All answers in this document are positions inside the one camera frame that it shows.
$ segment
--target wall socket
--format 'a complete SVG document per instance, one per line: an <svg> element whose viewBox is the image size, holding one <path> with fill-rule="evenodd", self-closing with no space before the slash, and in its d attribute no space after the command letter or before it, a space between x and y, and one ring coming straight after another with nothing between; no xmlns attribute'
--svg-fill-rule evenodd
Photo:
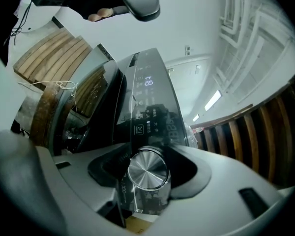
<svg viewBox="0 0 295 236"><path fill-rule="evenodd" d="M185 56L189 56L190 55L190 46L189 45L185 45Z"/></svg>

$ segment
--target white wall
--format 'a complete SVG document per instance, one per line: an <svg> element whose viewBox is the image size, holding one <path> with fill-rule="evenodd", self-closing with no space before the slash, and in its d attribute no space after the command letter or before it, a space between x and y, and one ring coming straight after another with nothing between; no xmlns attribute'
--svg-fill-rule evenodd
<svg viewBox="0 0 295 236"><path fill-rule="evenodd" d="M10 130L25 93L0 59L0 131Z"/></svg>
<svg viewBox="0 0 295 236"><path fill-rule="evenodd" d="M164 61L183 57L185 45L193 49L191 55L213 52L219 32L220 0L160 0L160 4L161 15L146 23L132 15L93 23L69 8L62 8L56 18L91 47L102 43L115 60L153 47Z"/></svg>
<svg viewBox="0 0 295 236"><path fill-rule="evenodd" d="M170 78L184 118L188 117L207 78L210 56L201 56L184 63L167 66L172 69Z"/></svg>
<svg viewBox="0 0 295 236"><path fill-rule="evenodd" d="M186 122L189 125L197 124L213 119L217 119L223 116L230 115L249 104L257 105L281 87L287 84L291 77L295 74L295 43L292 42L281 62L277 65L276 68L270 73L267 74L265 80L253 91L247 98L241 101L239 104L234 97L225 93L217 101L217 103L210 108L207 112L204 107L214 93L219 89L218 84L210 77L204 86L204 90L201 92L201 95L195 105L193 111L186 119ZM200 118L193 123L193 117L199 114Z"/></svg>

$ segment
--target wooden railing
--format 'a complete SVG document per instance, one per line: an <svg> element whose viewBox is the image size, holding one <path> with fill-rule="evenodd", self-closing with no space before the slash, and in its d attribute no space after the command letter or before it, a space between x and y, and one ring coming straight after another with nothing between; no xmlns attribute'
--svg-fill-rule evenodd
<svg viewBox="0 0 295 236"><path fill-rule="evenodd" d="M243 162L278 187L295 185L295 76L257 106L192 128L198 148Z"/></svg>

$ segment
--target button icon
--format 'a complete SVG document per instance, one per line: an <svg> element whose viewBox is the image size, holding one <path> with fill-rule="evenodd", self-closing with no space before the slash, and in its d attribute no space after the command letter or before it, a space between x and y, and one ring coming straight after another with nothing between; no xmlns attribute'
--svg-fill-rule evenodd
<svg viewBox="0 0 295 236"><path fill-rule="evenodd" d="M141 136L144 134L144 127L143 124L139 124L134 126L135 134Z"/></svg>
<svg viewBox="0 0 295 236"><path fill-rule="evenodd" d="M151 133L151 125L150 122L147 122L147 132Z"/></svg>
<svg viewBox="0 0 295 236"><path fill-rule="evenodd" d="M136 119L137 120L143 119L143 114L136 113Z"/></svg>

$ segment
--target black cable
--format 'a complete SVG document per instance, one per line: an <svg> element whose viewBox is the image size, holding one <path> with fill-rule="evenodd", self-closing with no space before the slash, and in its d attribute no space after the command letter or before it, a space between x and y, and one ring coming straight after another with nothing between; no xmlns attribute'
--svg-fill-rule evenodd
<svg viewBox="0 0 295 236"><path fill-rule="evenodd" d="M28 18L28 14L29 14L29 11L30 11L31 3L32 3L32 1L30 1L28 7L26 8L26 10L24 12L24 15L23 15L23 17L21 19L21 22L20 22L19 26L17 28L13 28L12 29L11 37L14 37L14 45L16 45L16 35L19 34L22 31L22 27L26 23L26 20Z"/></svg>

